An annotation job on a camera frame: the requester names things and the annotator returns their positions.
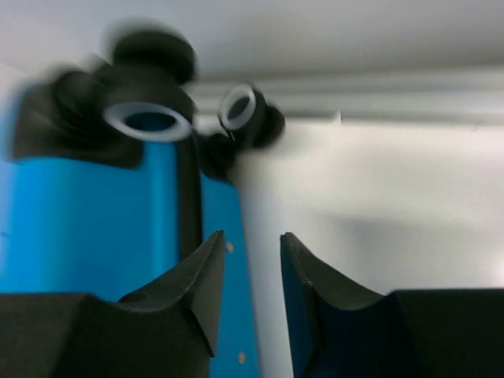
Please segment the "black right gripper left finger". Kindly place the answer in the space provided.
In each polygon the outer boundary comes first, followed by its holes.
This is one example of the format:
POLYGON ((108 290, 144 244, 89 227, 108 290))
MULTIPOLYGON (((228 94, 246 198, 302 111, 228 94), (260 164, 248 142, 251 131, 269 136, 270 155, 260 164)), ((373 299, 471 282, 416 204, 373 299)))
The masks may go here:
POLYGON ((206 377, 217 352, 224 233, 118 302, 1 297, 4 377, 206 377))

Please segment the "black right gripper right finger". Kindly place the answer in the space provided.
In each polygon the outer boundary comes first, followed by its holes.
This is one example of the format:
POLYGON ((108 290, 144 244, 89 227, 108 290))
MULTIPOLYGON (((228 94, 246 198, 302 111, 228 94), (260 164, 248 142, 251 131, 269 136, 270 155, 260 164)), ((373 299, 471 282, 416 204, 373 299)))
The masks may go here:
POLYGON ((502 290, 380 295, 290 232, 280 239, 280 258, 295 376, 502 376, 502 290))

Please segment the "blue suitcase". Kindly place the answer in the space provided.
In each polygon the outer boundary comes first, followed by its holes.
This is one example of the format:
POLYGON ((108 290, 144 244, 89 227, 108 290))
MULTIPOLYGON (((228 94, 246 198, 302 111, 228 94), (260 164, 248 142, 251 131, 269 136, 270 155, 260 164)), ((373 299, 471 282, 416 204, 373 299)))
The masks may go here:
POLYGON ((224 233, 217 352, 206 377, 258 377, 239 194, 241 153, 285 120, 253 84, 197 123, 196 55, 178 32, 137 24, 109 57, 22 87, 1 118, 1 297, 84 293, 118 302, 224 233))

